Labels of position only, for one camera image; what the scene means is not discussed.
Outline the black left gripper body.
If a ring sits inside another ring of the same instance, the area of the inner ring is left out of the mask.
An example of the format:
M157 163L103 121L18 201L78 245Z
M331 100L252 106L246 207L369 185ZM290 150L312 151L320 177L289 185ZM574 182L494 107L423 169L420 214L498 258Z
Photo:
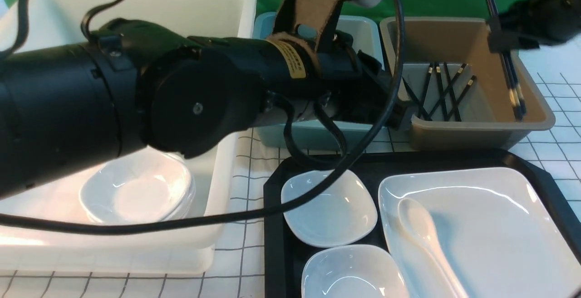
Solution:
M336 112L329 112L333 122L348 122L374 125L389 102L394 102L384 127L406 131L412 126L416 106L411 100L390 96L392 75L384 71L380 61L359 50L351 51L361 73L353 79L340 80L338 89L332 94L330 105Z

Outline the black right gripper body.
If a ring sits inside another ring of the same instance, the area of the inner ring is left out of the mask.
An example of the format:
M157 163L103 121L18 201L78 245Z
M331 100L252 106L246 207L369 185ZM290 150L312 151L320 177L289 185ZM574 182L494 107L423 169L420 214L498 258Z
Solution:
M558 46L581 31L580 0L518 0L488 19L492 53Z

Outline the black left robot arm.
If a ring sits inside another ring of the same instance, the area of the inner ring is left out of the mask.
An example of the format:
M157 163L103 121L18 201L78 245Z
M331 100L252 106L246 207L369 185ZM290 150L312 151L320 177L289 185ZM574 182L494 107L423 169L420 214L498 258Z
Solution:
M326 112L372 125L391 76L336 32L314 41L184 37L115 19L90 43L13 54L1 62L1 197L11 197L153 147L188 159L231 133Z

